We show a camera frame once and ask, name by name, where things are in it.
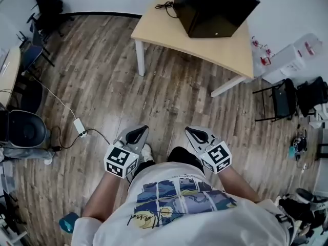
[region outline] teal object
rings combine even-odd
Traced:
[[[66,231],[67,233],[73,233],[74,225],[78,218],[79,216],[76,213],[71,212],[59,220],[59,226],[63,231]]]
[[[294,146],[290,146],[289,150],[288,150],[288,157],[295,158],[295,155],[296,155],[296,150],[295,150]]]

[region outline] graphic print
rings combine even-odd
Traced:
[[[158,198],[171,198],[176,195],[173,181],[164,180],[158,183]]]
[[[237,202],[231,197],[228,197],[226,193],[222,191],[208,191],[207,194],[214,202],[218,211],[227,210],[237,206]]]
[[[179,197],[161,199],[158,201],[160,209],[160,223],[165,226],[175,219],[182,217],[185,214],[181,206]]]
[[[184,196],[184,200],[186,202],[188,214],[214,211],[214,207],[204,193]]]
[[[178,178],[150,183],[138,194],[137,206],[127,225],[156,228],[187,214],[198,214],[231,209],[237,206],[226,193],[195,178]]]
[[[197,193],[196,183],[192,178],[181,178],[180,183],[180,192],[182,195],[186,194],[195,194]]]
[[[199,187],[199,191],[202,192],[202,191],[212,191],[212,187],[208,184],[206,184],[205,182],[202,182],[200,181],[198,184],[198,187]]]
[[[151,200],[156,200],[157,183],[149,183],[143,186],[143,192],[138,195],[137,203],[145,203]]]

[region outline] power adapter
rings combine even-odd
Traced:
[[[81,137],[85,137],[87,135],[86,129],[84,128],[81,119],[77,118],[76,120],[74,120],[74,125],[78,134],[81,135]]]

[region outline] table leg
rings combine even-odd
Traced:
[[[234,78],[230,79],[228,82],[224,83],[222,86],[218,87],[216,90],[211,92],[211,97],[216,97],[223,92],[227,91],[228,89],[234,87],[235,85],[243,82],[247,77],[245,76],[235,76]]]
[[[137,51],[138,70],[139,75],[145,74],[145,56],[144,56],[144,43],[140,40],[135,40],[135,49]]]
[[[27,235],[27,232],[23,232],[23,233],[19,234],[16,238],[12,239],[10,242],[12,244],[15,244],[16,242],[21,240],[25,235]]]

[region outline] white container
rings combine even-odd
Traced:
[[[271,65],[266,66],[262,78],[274,84],[288,77],[298,77],[298,72],[304,67],[305,62],[296,48],[288,45],[271,58]]]
[[[322,42],[313,33],[302,36],[294,43],[294,47],[305,62],[315,58],[323,50]]]

